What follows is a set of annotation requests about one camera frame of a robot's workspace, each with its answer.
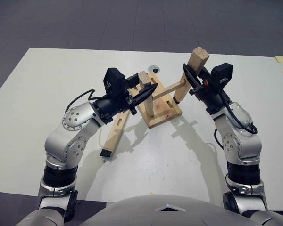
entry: gray tiled floor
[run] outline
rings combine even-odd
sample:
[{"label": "gray tiled floor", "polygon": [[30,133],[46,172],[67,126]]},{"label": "gray tiled floor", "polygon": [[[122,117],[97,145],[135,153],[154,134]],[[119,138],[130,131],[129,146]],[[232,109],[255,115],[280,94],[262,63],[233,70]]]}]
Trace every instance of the gray tiled floor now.
[{"label": "gray tiled floor", "polygon": [[[36,196],[8,194],[0,192],[0,226],[19,223],[29,213],[36,210]],[[106,207],[106,202],[78,201],[75,216],[65,226],[77,226]]]},{"label": "gray tiled floor", "polygon": [[28,48],[283,55],[283,0],[0,0],[0,87]]}]

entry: black cable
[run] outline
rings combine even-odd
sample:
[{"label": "black cable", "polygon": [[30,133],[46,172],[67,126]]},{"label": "black cable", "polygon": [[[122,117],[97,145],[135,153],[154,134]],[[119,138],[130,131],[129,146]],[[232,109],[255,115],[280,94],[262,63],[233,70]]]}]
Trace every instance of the black cable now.
[{"label": "black cable", "polygon": [[236,115],[232,112],[230,106],[228,105],[228,102],[225,101],[225,98],[222,94],[222,91],[219,91],[219,95],[221,97],[222,102],[225,104],[228,112],[231,114],[231,116],[235,119],[235,121],[239,124],[239,126],[241,126],[242,129],[246,130],[247,132],[251,133],[251,134],[257,134],[257,128],[253,125],[253,123],[250,124],[251,130],[246,128],[240,121],[239,119],[236,117]]},{"label": "black cable", "polygon": [[77,100],[80,99],[82,96],[86,95],[87,93],[90,93],[90,95],[89,95],[89,97],[88,97],[88,100],[91,99],[91,96],[93,95],[94,92],[95,92],[94,89],[90,89],[90,90],[88,90],[88,91],[82,93],[81,95],[79,95],[76,99],[74,99],[73,101],[70,102],[70,104],[67,106],[65,112],[69,110],[70,106],[71,106],[75,101],[77,101]]},{"label": "black cable", "polygon": [[221,143],[219,142],[219,140],[217,139],[217,129],[215,129],[214,137],[215,137],[215,140],[216,140],[217,144],[219,144],[219,146],[220,146],[220,147],[222,148],[222,150],[223,150],[222,144],[221,144]]}]

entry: white table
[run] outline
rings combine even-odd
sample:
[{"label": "white table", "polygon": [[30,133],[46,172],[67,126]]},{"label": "white table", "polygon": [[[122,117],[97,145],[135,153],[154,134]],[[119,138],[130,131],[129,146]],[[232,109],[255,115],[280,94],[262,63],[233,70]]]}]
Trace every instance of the white table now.
[{"label": "white table", "polygon": [[[161,69],[168,86],[178,81],[190,54],[71,49],[30,49],[0,89],[0,192],[37,195],[45,166],[44,141],[68,103],[86,90],[104,94],[108,67],[126,77]],[[206,67],[233,64],[225,91],[252,116],[262,141],[261,178],[269,208],[283,210],[283,64],[271,57],[211,55]],[[76,104],[85,102],[87,97]],[[223,151],[205,106],[187,95],[181,117],[149,130],[130,116],[117,150],[99,156],[110,123],[88,142],[79,165],[79,199],[116,202],[131,196],[174,194],[222,206],[227,190]]]}]

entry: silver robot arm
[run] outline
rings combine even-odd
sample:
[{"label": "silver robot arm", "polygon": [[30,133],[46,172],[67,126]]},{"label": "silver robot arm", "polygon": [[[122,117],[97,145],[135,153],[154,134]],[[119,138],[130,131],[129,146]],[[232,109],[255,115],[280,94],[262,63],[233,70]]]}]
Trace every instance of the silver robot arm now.
[{"label": "silver robot arm", "polygon": [[[231,111],[245,127],[252,124],[251,116],[237,102],[229,104]],[[264,183],[260,179],[261,141],[257,134],[243,129],[227,108],[212,115],[222,137],[227,161],[225,177],[230,192],[224,194],[225,208],[243,215],[249,210],[267,210]]]},{"label": "silver robot arm", "polygon": [[91,94],[88,100],[95,102],[67,107],[61,124],[45,141],[46,166],[40,182],[38,210],[18,226],[62,226],[73,218],[78,194],[76,172],[88,140],[119,112],[130,110],[136,114],[135,107],[148,99],[157,87],[152,84],[132,97],[127,89],[137,84],[137,74],[126,79],[116,68],[108,68],[104,78],[106,95],[91,98]]},{"label": "silver robot arm", "polygon": [[224,193],[224,207],[243,215],[249,210],[267,210],[264,184],[260,179],[261,141],[250,114],[237,102],[232,102],[223,88],[232,78],[233,66],[224,63],[209,73],[205,68],[197,75],[188,65],[183,70],[195,95],[207,106],[207,112],[215,121],[216,131],[222,137],[227,160],[226,183],[229,192]]},{"label": "silver robot arm", "polygon": [[77,196],[77,166],[88,140],[102,125],[104,122],[89,102],[65,112],[60,126],[45,142],[46,167],[40,182],[39,209],[54,207],[63,218],[70,217],[75,206],[69,204]]}]

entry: wooden block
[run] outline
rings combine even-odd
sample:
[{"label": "wooden block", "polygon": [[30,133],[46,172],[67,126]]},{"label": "wooden block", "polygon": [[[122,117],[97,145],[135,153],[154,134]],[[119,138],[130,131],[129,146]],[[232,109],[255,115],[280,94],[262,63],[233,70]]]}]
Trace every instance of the wooden block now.
[{"label": "wooden block", "polygon": [[130,110],[118,113],[100,156],[111,157],[113,151],[117,148],[119,140],[121,139],[129,114]]},{"label": "wooden block", "polygon": [[[154,73],[149,73],[148,76],[151,79],[152,84],[158,84],[153,96],[165,89],[164,85]],[[140,85],[137,85],[136,87],[130,89],[130,93],[132,96],[135,96],[140,90]],[[150,129],[182,114],[182,111],[172,99],[170,94],[166,94],[161,98],[153,100],[153,117],[149,117],[147,115],[144,102],[139,104],[137,108]]]},{"label": "wooden block", "polygon": [[[188,61],[188,66],[193,68],[196,74],[198,75],[199,72],[202,70],[204,64],[208,60],[208,58],[209,58],[209,54],[206,52],[206,50],[204,50],[201,47],[197,47],[193,50],[190,56],[190,59]],[[186,81],[186,77],[184,73],[180,79],[180,82],[185,82],[185,84],[181,88],[177,89],[176,92],[174,93],[174,99],[178,103],[183,100],[183,98],[191,88],[189,82]]]},{"label": "wooden block", "polygon": [[[151,85],[151,79],[149,78],[146,72],[138,73],[138,77],[140,80],[141,89]],[[154,115],[152,95],[149,96],[149,98],[144,101],[144,104],[145,104],[146,113],[148,114],[149,117],[152,117]]]},{"label": "wooden block", "polygon": [[178,88],[184,86],[185,81],[179,81],[177,83],[174,83],[168,87],[165,87],[164,89],[160,90],[159,92],[155,92],[152,96],[153,96],[153,100],[156,100],[174,90],[177,90]]}]

